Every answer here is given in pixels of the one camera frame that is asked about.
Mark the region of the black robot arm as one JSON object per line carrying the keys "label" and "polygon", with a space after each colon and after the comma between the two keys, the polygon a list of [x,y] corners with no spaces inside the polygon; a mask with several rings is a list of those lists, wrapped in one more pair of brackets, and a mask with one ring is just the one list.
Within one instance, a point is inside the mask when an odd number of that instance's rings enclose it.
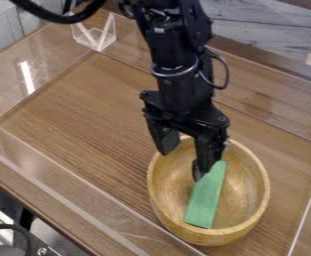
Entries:
{"label": "black robot arm", "polygon": [[121,0],[123,16],[137,22],[151,54],[155,91],[141,92],[143,114],[158,151],[167,155],[183,134],[194,138],[193,176],[201,179],[222,159],[230,119],[213,102],[223,90],[213,61],[223,57],[206,47],[211,20],[199,0]]}

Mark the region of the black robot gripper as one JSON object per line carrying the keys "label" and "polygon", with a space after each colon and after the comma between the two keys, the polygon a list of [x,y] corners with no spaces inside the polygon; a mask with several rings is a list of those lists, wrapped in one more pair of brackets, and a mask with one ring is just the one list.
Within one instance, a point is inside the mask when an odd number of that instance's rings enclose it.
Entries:
{"label": "black robot gripper", "polygon": [[194,137],[197,158],[193,177],[198,181],[222,159],[230,120],[213,103],[217,90],[211,66],[169,69],[154,66],[157,90],[145,90],[145,117],[157,149],[169,155],[181,143],[179,132]]}

